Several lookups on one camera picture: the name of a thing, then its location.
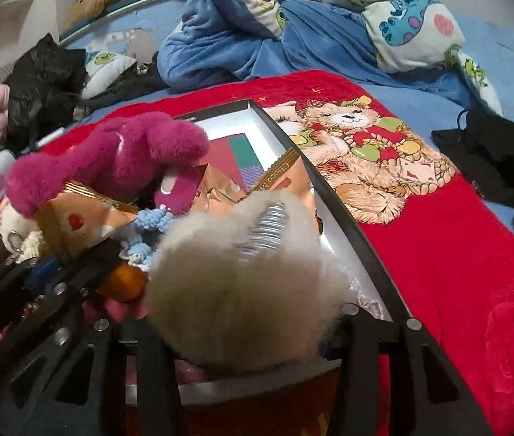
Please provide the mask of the tan triangular snack packet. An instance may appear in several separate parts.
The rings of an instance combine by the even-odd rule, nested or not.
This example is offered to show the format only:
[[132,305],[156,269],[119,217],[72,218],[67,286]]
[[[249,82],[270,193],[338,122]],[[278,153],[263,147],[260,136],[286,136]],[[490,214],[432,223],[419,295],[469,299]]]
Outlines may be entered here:
[[76,258],[137,217],[136,207],[75,181],[68,181],[35,215],[47,245],[61,259]]

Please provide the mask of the beige fluffy plush toy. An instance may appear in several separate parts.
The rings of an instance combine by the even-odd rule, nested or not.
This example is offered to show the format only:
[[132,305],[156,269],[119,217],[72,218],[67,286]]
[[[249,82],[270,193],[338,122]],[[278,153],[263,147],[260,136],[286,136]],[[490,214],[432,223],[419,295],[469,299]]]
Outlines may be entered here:
[[257,371],[317,353],[350,285],[299,198],[255,192],[223,217],[191,213],[170,226],[145,303],[184,360]]

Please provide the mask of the magenta plush bear toy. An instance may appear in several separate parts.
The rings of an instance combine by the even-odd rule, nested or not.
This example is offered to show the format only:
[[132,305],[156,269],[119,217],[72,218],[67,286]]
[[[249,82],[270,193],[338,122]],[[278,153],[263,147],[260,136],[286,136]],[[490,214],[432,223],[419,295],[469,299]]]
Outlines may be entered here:
[[63,154],[26,154],[5,180],[5,195],[19,215],[33,218],[74,180],[128,203],[170,166],[191,165],[209,151],[205,131],[159,111],[114,117],[92,126]]

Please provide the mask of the tangerine in box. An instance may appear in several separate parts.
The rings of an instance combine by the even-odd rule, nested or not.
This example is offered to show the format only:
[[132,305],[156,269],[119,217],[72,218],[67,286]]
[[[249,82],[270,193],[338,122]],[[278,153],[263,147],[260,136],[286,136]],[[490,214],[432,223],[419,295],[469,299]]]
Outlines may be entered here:
[[97,292],[109,299],[129,302],[138,298],[146,287],[146,274],[127,262],[121,262],[110,272],[97,289]]

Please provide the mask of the red embroidered bear blanket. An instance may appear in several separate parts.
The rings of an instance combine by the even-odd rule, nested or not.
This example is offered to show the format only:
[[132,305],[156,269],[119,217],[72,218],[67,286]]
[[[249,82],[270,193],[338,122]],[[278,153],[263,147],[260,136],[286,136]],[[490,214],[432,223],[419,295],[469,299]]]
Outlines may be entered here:
[[[159,111],[188,121],[178,116],[240,100],[253,100],[268,113],[293,142],[289,150],[311,163],[361,227],[411,312],[402,323],[388,322],[420,321],[465,381],[491,435],[514,435],[514,234],[445,154],[361,87],[321,71],[221,85],[123,107],[39,152],[63,154],[88,137],[93,125],[110,118]],[[170,166],[125,204],[138,211],[166,205],[177,221],[191,214],[204,165],[218,168],[243,189],[272,166],[260,164],[244,134],[208,140],[203,158]],[[20,263],[12,256],[5,264]],[[194,365],[169,346],[178,392],[181,385],[263,373],[314,358],[341,365],[339,359],[327,358],[325,350],[344,306],[353,303],[386,320],[380,303],[364,296],[358,281],[339,266],[351,285],[317,353],[266,369],[237,371]],[[146,287],[129,302],[97,293],[87,310],[109,318],[112,325],[146,320],[167,344],[148,318]],[[219,404],[185,405],[180,397],[177,435],[330,435],[339,375],[340,367],[288,388]]]

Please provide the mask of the white blue crochet scrunchie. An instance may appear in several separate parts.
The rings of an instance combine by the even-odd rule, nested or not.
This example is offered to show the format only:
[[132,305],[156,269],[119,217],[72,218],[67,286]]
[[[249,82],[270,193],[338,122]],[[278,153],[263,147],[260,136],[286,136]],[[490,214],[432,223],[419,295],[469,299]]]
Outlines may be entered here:
[[163,239],[174,221],[175,215],[166,205],[139,210],[136,219],[117,235],[121,244],[119,258],[147,274],[153,264],[156,243]]

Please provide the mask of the black puffer jacket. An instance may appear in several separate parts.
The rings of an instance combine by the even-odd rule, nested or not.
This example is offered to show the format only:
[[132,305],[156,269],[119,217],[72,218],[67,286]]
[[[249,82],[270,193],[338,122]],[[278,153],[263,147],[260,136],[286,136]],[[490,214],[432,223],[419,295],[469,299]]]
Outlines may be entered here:
[[16,61],[5,79],[8,123],[0,138],[0,151],[16,156],[34,151],[38,141],[72,123],[88,77],[86,59],[84,49],[67,49],[46,35]]

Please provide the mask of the triangular snack packet in box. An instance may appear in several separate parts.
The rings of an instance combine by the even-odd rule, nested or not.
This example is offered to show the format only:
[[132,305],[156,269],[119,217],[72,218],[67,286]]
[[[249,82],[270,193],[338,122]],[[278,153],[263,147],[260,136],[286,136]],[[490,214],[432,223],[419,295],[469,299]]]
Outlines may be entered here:
[[189,211],[223,217],[252,192],[278,190],[286,190],[299,198],[313,215],[318,233],[322,234],[323,222],[317,215],[311,181],[303,160],[293,150],[285,151],[248,189],[243,189],[211,164],[204,165],[203,176]]

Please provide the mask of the black garment right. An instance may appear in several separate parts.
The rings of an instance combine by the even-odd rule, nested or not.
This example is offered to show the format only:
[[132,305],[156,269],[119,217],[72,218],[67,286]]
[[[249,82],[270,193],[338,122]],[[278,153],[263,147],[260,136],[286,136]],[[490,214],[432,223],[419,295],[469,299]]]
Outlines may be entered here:
[[514,208],[514,122],[465,109],[456,128],[433,130],[431,138],[481,198]]

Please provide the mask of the white monster print pillow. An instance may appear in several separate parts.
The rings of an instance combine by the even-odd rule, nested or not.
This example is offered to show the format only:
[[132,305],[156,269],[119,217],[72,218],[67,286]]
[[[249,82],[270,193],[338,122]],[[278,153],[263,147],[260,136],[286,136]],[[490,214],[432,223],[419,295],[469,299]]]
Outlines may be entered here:
[[99,96],[136,63],[137,59],[134,57],[109,50],[89,53],[88,62],[85,64],[88,76],[81,98],[90,100]]

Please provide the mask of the black shallow cardboard box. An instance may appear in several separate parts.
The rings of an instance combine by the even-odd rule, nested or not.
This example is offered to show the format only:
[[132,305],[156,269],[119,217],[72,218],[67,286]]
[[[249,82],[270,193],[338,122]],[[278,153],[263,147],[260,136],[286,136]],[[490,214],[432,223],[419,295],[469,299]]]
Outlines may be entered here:
[[[294,147],[282,128],[253,100],[221,104],[178,117],[198,124],[211,141],[232,134],[246,135],[264,167],[271,166],[286,150]],[[384,320],[406,321],[411,312],[361,227],[311,163],[304,160],[303,164],[312,184],[317,215],[323,222],[322,246],[358,281],[358,290],[364,296],[380,303]],[[179,392],[185,405],[219,404],[288,388],[339,367],[338,360],[314,358],[263,373],[181,385]]]

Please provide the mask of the blue monster print duvet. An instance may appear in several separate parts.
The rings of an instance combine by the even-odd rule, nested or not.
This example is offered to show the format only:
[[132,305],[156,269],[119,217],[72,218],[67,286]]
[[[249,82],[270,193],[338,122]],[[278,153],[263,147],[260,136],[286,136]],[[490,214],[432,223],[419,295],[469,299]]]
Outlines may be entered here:
[[177,90],[320,70],[500,113],[464,44],[439,0],[184,0],[157,68]]

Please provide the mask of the white plush keychain toy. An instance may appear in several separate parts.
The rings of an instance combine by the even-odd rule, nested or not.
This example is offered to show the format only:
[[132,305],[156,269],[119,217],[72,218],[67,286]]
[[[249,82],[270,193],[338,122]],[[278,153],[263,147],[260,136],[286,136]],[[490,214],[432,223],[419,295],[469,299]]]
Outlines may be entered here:
[[19,215],[10,203],[6,203],[1,211],[0,235],[5,249],[17,263],[40,258],[49,252],[38,223]]

